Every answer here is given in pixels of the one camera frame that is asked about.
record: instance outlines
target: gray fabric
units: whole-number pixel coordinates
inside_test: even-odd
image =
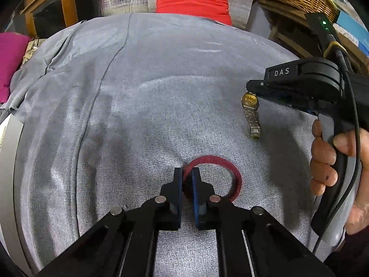
[[[314,117],[261,100],[260,141],[240,98],[268,66],[295,59],[259,36],[192,16],[96,18],[48,39],[12,80],[3,108],[24,123],[15,173],[21,241],[37,271],[112,205],[139,207],[176,166],[214,154],[243,177],[235,205],[260,205],[312,248]],[[231,176],[200,166],[221,195]],[[217,276],[214,232],[161,232],[155,276]]]

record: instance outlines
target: metal pin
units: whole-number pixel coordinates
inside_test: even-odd
[[[110,213],[113,216],[117,216],[117,215],[119,215],[119,214],[122,213],[122,207],[120,207],[120,206],[113,206],[112,208],[110,208]]]
[[[254,214],[258,214],[258,215],[263,214],[265,211],[264,208],[260,206],[254,206],[251,210]]]
[[[159,203],[164,203],[166,200],[167,200],[167,198],[165,196],[157,196],[155,198],[155,202],[158,203],[158,204]]]
[[[220,196],[218,196],[218,195],[211,195],[211,196],[209,197],[209,200],[210,200],[210,202],[218,203],[218,202],[221,200],[221,198],[220,198]]]

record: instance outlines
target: wristwatch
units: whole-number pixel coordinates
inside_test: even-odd
[[[259,139],[261,135],[261,128],[259,125],[258,106],[259,101],[256,95],[249,93],[248,91],[242,96],[242,107],[246,119],[250,125],[250,135],[252,139]]]

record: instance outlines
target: pink cushion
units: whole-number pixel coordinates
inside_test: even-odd
[[[25,35],[0,33],[0,103],[8,101],[10,80],[22,62],[29,41]]]

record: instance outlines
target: metal watch band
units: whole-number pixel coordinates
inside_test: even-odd
[[[252,139],[259,139],[261,128],[259,125],[258,112],[255,109],[244,107],[245,117],[250,125],[250,136]]]

